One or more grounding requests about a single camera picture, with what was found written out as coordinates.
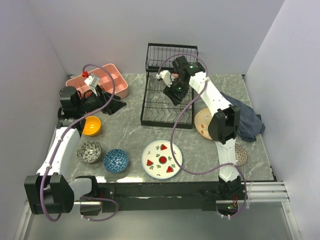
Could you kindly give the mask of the beige bird plate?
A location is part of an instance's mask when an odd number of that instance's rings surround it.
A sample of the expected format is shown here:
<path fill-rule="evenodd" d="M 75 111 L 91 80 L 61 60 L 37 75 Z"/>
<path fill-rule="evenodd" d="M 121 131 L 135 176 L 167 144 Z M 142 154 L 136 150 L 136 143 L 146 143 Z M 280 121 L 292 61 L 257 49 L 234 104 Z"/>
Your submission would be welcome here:
<path fill-rule="evenodd" d="M 212 140 L 209 134 L 209 124 L 212 120 L 211 112 L 208 108 L 200 110 L 194 117 L 196 130 L 206 139 Z"/>

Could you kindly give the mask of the orange bowl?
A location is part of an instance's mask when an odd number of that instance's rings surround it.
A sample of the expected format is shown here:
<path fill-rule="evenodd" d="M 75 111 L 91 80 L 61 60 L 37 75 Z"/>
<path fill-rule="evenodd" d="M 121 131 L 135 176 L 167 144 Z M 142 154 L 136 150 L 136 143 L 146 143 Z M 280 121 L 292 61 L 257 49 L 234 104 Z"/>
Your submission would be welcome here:
<path fill-rule="evenodd" d="M 101 130 L 101 120 L 96 116 L 88 116 L 85 118 L 85 124 L 82 134 L 85 136 L 96 136 Z"/>

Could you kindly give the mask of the aluminium frame rail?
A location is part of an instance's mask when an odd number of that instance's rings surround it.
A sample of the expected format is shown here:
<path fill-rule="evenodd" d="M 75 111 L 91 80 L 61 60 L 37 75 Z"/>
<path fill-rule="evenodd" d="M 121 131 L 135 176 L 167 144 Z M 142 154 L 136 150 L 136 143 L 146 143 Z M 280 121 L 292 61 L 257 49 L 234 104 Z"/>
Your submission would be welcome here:
<path fill-rule="evenodd" d="M 285 184 L 282 181 L 247 182 L 248 201 L 254 203 L 289 202 Z"/>

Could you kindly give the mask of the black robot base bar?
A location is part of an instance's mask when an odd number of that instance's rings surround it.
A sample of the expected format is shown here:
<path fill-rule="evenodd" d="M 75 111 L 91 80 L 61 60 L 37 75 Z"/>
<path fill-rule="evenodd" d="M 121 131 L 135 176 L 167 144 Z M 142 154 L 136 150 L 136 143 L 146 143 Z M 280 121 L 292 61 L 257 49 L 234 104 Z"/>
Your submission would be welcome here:
<path fill-rule="evenodd" d="M 245 186 L 218 181 L 99 183 L 95 193 L 81 201 L 101 202 L 102 212 L 189 210 L 216 211 L 218 201 L 231 202 L 247 198 Z"/>

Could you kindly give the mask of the grey patterned bowl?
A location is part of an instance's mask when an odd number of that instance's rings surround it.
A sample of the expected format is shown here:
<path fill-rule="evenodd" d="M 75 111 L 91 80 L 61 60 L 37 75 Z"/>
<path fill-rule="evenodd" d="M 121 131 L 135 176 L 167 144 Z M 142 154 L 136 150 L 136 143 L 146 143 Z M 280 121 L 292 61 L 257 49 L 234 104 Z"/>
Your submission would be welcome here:
<path fill-rule="evenodd" d="M 77 149 L 77 158 L 86 164 L 96 163 L 102 153 L 102 146 L 99 142 L 91 140 L 82 143 Z"/>

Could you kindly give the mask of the white watermelon plate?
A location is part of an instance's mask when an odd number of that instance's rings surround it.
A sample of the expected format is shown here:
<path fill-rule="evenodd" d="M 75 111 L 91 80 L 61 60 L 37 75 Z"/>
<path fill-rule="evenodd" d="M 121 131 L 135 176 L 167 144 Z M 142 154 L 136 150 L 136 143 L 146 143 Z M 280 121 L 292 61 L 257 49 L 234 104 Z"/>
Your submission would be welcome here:
<path fill-rule="evenodd" d="M 157 180 L 173 178 L 180 171 L 168 140 L 156 140 L 148 144 L 142 152 L 141 163 L 144 171 Z"/>

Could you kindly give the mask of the blue triangle pattern bowl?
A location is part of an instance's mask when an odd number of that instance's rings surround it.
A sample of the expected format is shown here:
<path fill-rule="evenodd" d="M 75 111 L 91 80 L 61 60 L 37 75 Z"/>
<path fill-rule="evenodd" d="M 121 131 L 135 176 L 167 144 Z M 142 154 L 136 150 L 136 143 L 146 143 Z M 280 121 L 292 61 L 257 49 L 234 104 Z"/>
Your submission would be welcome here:
<path fill-rule="evenodd" d="M 103 165 L 110 173 L 121 173 L 129 165 L 128 154 L 122 149 L 112 149 L 104 156 Z"/>

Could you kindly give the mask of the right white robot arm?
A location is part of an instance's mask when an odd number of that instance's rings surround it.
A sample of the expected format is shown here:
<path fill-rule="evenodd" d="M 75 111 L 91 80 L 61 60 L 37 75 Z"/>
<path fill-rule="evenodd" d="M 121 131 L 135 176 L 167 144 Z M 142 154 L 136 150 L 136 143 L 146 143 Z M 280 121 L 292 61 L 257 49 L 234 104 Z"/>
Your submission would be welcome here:
<path fill-rule="evenodd" d="M 190 63 L 179 54 L 173 57 L 172 66 L 178 77 L 173 78 L 169 70 L 159 69 L 156 78 L 165 83 L 163 93 L 174 106 L 182 103 L 190 88 L 197 92 L 195 99 L 202 99 L 206 104 L 212 116 L 208 133 L 216 144 L 219 159 L 217 193 L 220 198 L 231 199 L 241 190 L 243 180 L 236 169 L 235 150 L 241 110 L 231 104 L 212 83 L 203 61 Z"/>

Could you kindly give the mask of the blue cloth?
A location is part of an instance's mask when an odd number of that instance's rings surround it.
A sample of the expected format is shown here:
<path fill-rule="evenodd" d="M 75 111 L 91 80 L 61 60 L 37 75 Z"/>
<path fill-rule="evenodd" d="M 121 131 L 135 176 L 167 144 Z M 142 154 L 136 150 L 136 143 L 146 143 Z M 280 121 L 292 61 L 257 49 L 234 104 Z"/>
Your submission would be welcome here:
<path fill-rule="evenodd" d="M 260 114 L 256 114 L 254 109 L 238 99 L 228 96 L 221 92 L 222 96 L 226 98 L 232 105 L 240 108 L 240 120 L 237 134 L 240 138 L 247 142 L 252 143 L 257 140 L 257 135 L 262 134 L 266 127 L 262 122 Z"/>

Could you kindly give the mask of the pink compartment tray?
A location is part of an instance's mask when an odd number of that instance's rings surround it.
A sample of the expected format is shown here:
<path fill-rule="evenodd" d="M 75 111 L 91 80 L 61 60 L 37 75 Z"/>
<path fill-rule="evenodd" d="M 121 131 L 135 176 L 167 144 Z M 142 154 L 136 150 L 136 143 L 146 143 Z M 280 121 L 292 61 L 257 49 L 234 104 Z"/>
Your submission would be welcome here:
<path fill-rule="evenodd" d="M 123 78 L 119 70 L 113 63 L 109 63 L 102 66 L 105 68 L 112 76 L 115 82 L 115 95 L 120 97 L 121 99 L 126 98 L 129 94 L 128 83 Z M 89 74 L 97 75 L 100 78 L 98 85 L 100 88 L 108 93 L 112 93 L 113 84 L 110 77 L 100 68 L 93 69 L 88 71 Z M 75 87 L 80 93 L 81 96 L 84 96 L 84 93 L 88 91 L 90 88 L 85 84 L 85 78 L 82 75 L 78 75 L 74 78 L 71 78 L 66 81 L 66 87 Z"/>

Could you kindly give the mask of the red patterned small bowl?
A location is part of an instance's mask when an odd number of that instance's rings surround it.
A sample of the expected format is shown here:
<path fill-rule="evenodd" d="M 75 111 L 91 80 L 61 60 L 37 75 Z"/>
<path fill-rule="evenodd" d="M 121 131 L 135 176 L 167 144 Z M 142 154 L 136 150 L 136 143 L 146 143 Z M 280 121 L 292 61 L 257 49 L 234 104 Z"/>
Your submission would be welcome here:
<path fill-rule="evenodd" d="M 239 144 L 235 144 L 236 166 L 243 166 L 248 160 L 248 154 L 245 148 Z"/>

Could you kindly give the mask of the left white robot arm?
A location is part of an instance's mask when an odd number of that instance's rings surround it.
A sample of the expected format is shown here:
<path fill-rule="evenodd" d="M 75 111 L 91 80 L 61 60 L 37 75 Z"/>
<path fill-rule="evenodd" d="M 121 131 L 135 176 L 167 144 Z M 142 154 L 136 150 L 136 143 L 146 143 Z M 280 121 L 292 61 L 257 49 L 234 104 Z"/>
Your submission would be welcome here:
<path fill-rule="evenodd" d="M 34 215 L 69 213 L 76 200 L 94 201 L 101 195 L 95 176 L 83 175 L 68 182 L 64 177 L 65 170 L 84 133 L 84 115 L 98 111 L 112 115 L 127 105 L 119 96 L 105 92 L 99 86 L 96 93 L 87 91 L 84 97 L 75 87 L 66 86 L 59 91 L 59 97 L 53 143 L 37 173 L 24 180 L 27 200 Z"/>

